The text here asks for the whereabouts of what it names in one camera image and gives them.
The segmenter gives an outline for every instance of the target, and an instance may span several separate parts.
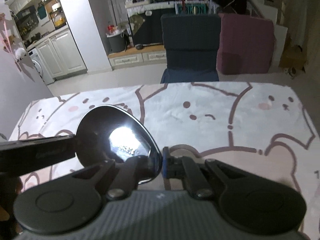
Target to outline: gray striped surface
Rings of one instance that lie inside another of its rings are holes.
[[[60,236],[25,232],[18,240],[303,240],[296,232],[255,236],[225,222],[208,201],[197,201],[182,191],[134,191],[110,202],[91,224]]]

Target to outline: gray trash can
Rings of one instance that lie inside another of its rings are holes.
[[[127,45],[127,42],[124,37],[124,33],[118,33],[113,35],[107,35],[107,38],[111,45],[111,53],[120,52],[125,50],[125,47]]]

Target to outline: bolt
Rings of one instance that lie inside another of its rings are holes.
[[[122,197],[124,195],[124,191],[123,191],[123,189],[120,189],[120,188],[113,188],[108,191],[108,195],[111,198]]]
[[[213,192],[211,189],[209,188],[201,188],[199,190],[197,190],[196,195],[199,198],[206,198],[206,197],[210,197],[212,196]]]

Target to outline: cartoon print tablecloth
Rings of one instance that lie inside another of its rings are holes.
[[[143,85],[95,90],[30,103],[10,140],[73,134],[92,108],[110,104],[135,116],[158,147],[197,162],[215,158],[279,181],[304,196],[300,230],[318,240],[320,141],[304,106],[289,87],[245,82]],[[24,190],[81,169],[73,158],[22,176]],[[174,189],[176,181],[140,188]]]

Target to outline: cabinet door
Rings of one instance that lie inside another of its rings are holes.
[[[52,77],[63,76],[66,74],[65,71],[63,71],[62,63],[60,62],[50,39],[42,42],[36,48],[40,53],[42,60],[47,65],[47,69]]]
[[[153,51],[142,53],[143,61],[156,61],[156,60],[166,60],[167,54],[164,51]]]
[[[58,33],[51,40],[67,73],[86,69],[70,30]]]

